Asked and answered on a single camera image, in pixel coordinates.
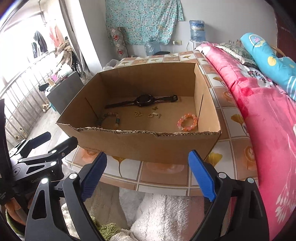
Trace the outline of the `left hand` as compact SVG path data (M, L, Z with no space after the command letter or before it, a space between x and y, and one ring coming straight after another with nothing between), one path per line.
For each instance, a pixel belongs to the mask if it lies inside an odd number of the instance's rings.
M5 204L5 208L11 218L22 225L26 225L28 214L21 208L15 198Z

